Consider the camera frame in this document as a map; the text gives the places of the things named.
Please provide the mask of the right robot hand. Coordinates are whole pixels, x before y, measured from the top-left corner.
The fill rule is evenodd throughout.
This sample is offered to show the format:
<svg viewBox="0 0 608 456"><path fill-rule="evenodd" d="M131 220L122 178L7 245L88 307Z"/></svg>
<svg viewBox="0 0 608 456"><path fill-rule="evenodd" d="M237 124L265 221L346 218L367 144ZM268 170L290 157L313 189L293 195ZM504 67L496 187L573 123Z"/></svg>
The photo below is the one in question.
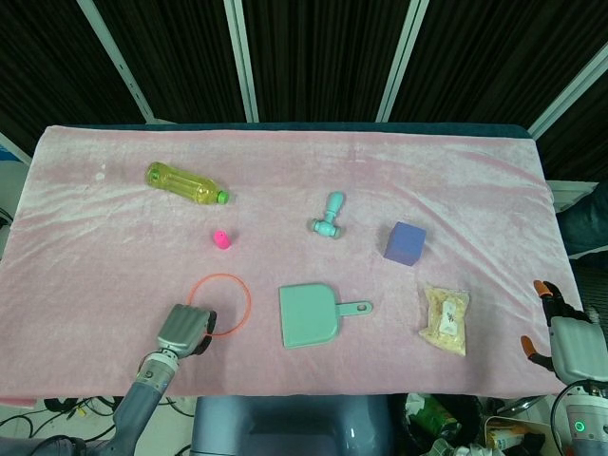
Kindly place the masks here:
<svg viewBox="0 0 608 456"><path fill-rule="evenodd" d="M601 326L566 303L555 284L535 280L533 286L545 315L551 354L540 354L531 338L522 335L525 357L553 372L564 385L579 381L606 383L607 344Z"/></svg>

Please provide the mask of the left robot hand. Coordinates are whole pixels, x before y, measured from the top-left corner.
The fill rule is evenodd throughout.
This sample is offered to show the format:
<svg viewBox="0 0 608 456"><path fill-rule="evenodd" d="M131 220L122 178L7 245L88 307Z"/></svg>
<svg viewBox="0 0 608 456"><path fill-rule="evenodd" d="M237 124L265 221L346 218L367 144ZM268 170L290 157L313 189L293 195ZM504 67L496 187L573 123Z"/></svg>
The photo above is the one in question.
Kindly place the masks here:
<svg viewBox="0 0 608 456"><path fill-rule="evenodd" d="M216 322L215 311L175 304L158 333L158 347L179 359L201 355L213 340Z"/></svg>

